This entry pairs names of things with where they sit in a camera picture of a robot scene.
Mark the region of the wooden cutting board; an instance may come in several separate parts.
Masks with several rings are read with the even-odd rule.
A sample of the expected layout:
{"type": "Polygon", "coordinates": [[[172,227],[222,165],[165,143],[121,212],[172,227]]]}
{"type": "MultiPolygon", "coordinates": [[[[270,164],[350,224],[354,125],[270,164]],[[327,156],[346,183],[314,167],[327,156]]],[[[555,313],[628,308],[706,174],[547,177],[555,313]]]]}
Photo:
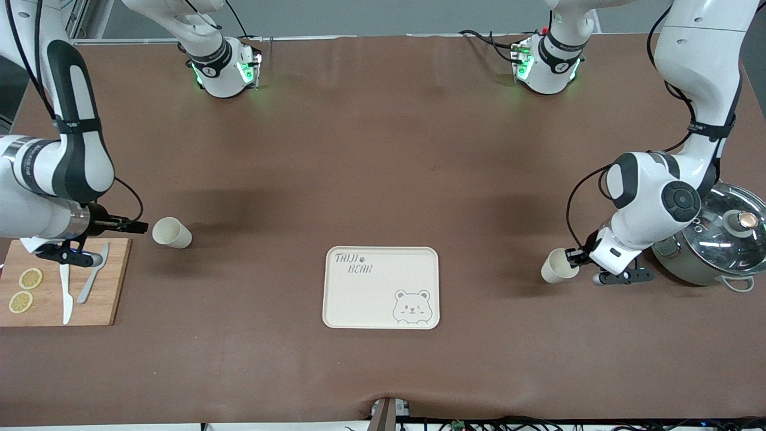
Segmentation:
{"type": "MultiPolygon", "coordinates": [[[[86,250],[101,252],[106,242],[110,242],[107,264],[99,271],[84,305],[79,305],[77,298],[93,268],[72,266],[69,270],[69,292],[74,297],[70,326],[113,324],[132,243],[128,238],[91,238],[86,243],[86,250]]],[[[63,326],[59,265],[29,254],[19,240],[7,238],[0,239],[0,263],[3,265],[0,273],[0,327],[63,326]],[[24,290],[18,280],[28,268],[40,268],[44,281],[35,289],[24,290]],[[30,291],[35,300],[24,313],[12,314],[8,303],[12,295],[19,291],[30,291]]]]}

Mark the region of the cream tray with bear print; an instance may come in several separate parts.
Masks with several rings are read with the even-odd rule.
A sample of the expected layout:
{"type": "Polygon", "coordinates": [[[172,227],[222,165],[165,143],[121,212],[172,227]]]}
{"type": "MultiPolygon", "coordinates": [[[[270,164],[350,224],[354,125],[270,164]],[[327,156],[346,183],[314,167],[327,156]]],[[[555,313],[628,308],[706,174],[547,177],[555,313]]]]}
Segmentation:
{"type": "Polygon", "coordinates": [[[334,329],[437,327],[440,322],[437,251],[430,247],[329,249],[323,322],[334,329]]]}

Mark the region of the grey plastic knife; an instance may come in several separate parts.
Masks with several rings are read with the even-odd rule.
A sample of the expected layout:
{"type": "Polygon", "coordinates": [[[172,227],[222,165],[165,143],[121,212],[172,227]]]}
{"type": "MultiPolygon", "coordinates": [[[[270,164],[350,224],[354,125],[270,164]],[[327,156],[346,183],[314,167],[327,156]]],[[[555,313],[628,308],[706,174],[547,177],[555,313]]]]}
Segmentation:
{"type": "Polygon", "coordinates": [[[84,287],[82,288],[82,290],[80,291],[80,294],[78,295],[77,303],[79,305],[84,305],[84,303],[87,302],[99,271],[107,264],[109,253],[110,253],[110,242],[106,242],[103,245],[101,254],[99,254],[102,258],[101,262],[99,262],[99,264],[92,269],[92,272],[90,273],[84,287]]]}

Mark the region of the white plastic knife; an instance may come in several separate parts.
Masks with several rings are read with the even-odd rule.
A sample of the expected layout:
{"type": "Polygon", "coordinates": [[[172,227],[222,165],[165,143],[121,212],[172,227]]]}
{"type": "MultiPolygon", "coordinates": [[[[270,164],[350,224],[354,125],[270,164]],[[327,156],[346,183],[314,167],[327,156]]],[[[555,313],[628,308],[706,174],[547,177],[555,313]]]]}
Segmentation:
{"type": "Polygon", "coordinates": [[[63,306],[63,325],[68,325],[71,321],[74,307],[74,297],[69,292],[69,265],[59,265],[62,306],[63,306]]]}

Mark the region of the glass pot lid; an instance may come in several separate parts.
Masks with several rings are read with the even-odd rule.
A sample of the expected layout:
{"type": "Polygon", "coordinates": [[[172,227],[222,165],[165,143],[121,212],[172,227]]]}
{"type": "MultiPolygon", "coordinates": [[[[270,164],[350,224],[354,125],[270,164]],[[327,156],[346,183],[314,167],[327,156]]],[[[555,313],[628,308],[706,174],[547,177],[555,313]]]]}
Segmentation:
{"type": "Polygon", "coordinates": [[[714,185],[682,235],[692,252],[719,272],[766,272],[766,202],[747,189],[714,185]]]}

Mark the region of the white IKEA cup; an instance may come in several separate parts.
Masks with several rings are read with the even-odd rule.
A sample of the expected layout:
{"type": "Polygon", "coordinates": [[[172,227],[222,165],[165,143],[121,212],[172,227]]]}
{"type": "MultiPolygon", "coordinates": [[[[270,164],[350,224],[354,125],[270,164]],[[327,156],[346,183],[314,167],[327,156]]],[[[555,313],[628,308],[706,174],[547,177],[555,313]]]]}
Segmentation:
{"type": "Polygon", "coordinates": [[[580,267],[572,266],[567,259],[567,249],[552,250],[541,267],[540,274],[548,284],[559,284],[576,277],[580,267]]]}
{"type": "Polygon", "coordinates": [[[183,249],[191,245],[192,233],[177,218],[159,219],[151,230],[153,241],[170,248],[183,249]]]}

